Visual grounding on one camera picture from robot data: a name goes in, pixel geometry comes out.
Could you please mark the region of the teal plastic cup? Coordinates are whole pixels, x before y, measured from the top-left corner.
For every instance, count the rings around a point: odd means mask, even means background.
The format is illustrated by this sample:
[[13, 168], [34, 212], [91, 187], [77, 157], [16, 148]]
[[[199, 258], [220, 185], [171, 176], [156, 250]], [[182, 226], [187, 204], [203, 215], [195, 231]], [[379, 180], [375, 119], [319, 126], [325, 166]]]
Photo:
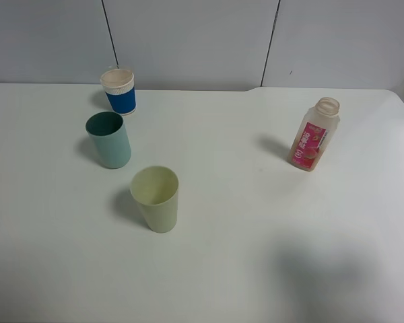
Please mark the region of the teal plastic cup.
[[99, 112], [86, 122], [86, 131], [103, 166], [118, 169], [131, 159], [124, 119], [116, 112]]

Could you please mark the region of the light green plastic cup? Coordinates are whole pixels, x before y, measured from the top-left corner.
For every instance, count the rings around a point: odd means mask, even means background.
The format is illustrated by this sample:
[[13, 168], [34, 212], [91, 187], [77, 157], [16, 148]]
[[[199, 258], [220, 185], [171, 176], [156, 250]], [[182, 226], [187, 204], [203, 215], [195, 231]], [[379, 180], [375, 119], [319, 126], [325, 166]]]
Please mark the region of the light green plastic cup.
[[130, 192], [148, 227], [159, 234], [177, 222], [178, 176], [164, 166], [150, 166], [134, 175]]

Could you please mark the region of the pink label drink bottle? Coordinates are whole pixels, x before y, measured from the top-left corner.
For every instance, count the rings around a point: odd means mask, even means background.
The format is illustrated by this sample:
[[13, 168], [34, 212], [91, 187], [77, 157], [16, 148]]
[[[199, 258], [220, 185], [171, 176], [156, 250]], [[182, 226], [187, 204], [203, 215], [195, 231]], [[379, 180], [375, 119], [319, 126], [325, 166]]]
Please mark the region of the pink label drink bottle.
[[321, 98], [302, 119], [288, 161], [307, 172], [315, 169], [319, 159], [337, 130], [340, 103], [330, 97]]

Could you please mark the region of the blue paper cup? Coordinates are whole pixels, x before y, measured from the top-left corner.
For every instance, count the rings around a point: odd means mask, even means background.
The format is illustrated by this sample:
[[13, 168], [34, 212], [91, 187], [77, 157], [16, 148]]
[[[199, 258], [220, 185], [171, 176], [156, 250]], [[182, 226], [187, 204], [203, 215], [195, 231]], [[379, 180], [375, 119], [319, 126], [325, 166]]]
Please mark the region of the blue paper cup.
[[111, 69], [103, 73], [100, 83], [117, 114], [131, 114], [136, 109], [135, 77], [129, 69]]

